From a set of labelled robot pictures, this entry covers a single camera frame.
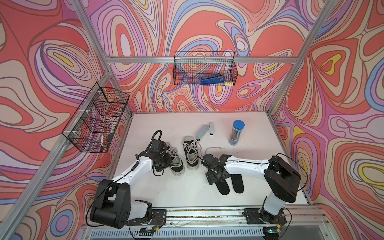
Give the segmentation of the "black shoe insole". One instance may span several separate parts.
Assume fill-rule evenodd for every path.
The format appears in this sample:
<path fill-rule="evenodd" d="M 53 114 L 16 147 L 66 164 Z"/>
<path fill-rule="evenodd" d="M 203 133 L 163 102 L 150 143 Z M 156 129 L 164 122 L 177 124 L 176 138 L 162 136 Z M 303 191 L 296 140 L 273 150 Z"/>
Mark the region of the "black shoe insole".
<path fill-rule="evenodd" d="M 242 175 L 234 174 L 231 175 L 231 181 L 233 185 L 233 189 L 237 194 L 242 194 L 244 192 L 244 182 Z"/>
<path fill-rule="evenodd" d="M 226 180 L 218 181 L 215 185 L 221 195 L 226 196 L 230 193 L 230 188 Z"/>

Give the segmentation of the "black canvas sneaker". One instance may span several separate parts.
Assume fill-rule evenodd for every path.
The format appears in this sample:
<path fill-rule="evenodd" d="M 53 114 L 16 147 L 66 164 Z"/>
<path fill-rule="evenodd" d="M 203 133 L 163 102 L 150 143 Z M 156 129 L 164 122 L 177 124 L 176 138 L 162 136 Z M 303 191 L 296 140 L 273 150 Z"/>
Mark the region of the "black canvas sneaker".
<path fill-rule="evenodd" d="M 200 142 L 192 136 L 185 136 L 183 139 L 183 149 L 187 160 L 187 168 L 195 171 L 199 168 L 199 161 L 203 159 L 202 146 Z"/>
<path fill-rule="evenodd" d="M 178 154 L 178 150 L 172 147 L 169 142 L 166 142 L 166 144 L 167 144 L 167 153 L 170 155 L 170 158 L 172 161 L 170 165 L 170 169 L 172 173 L 177 177 L 183 175 L 185 173 L 185 167 L 181 157 Z"/>

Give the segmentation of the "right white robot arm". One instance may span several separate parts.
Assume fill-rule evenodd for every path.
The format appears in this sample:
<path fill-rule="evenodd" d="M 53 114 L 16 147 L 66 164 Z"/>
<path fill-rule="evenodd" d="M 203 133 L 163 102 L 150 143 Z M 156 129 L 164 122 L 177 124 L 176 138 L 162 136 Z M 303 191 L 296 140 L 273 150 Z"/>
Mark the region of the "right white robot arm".
<path fill-rule="evenodd" d="M 273 155 L 268 160 L 240 159 L 231 155 L 215 158 L 206 154 L 201 164 L 208 169 L 206 177 L 210 185 L 216 185 L 222 195 L 230 192 L 226 179 L 230 178 L 237 193 L 244 191 L 242 176 L 265 180 L 270 194 L 259 210 L 262 216 L 276 216 L 286 203 L 294 203 L 299 191 L 301 175 L 284 159 Z"/>

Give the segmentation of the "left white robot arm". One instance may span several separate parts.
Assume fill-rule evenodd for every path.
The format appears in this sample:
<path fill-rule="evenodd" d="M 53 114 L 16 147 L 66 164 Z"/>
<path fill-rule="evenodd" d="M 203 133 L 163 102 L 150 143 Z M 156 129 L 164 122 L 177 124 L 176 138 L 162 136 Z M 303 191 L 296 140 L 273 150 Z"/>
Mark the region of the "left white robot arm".
<path fill-rule="evenodd" d="M 99 183 L 96 197 L 90 207 L 89 219 L 101 226 L 121 229 L 129 221 L 152 219 L 152 204 L 143 200 L 131 199 L 131 191 L 139 181 L 150 172 L 163 172 L 172 163 L 167 153 L 167 144 L 152 140 L 136 161 L 123 173 L 112 180 Z"/>

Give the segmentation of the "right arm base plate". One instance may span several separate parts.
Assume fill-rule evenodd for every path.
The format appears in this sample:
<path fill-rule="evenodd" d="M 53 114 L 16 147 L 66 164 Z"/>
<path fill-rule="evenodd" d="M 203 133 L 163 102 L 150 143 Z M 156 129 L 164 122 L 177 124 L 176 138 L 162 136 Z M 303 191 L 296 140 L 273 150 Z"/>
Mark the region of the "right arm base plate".
<path fill-rule="evenodd" d="M 287 223 L 283 209 L 280 209 L 279 213 L 275 216 L 261 208 L 246 208 L 242 214 L 249 225 L 267 224 L 283 226 Z"/>

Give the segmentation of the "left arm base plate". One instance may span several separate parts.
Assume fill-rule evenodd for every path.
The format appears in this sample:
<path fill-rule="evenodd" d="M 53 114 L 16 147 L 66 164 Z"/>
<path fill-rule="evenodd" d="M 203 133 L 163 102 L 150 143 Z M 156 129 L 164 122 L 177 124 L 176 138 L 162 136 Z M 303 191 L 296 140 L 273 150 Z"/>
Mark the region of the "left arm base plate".
<path fill-rule="evenodd" d="M 167 220 L 167 210 L 166 209 L 153 209 L 152 213 L 148 216 L 141 219 L 129 220 L 126 224 L 127 226 L 163 226 L 166 224 Z"/>

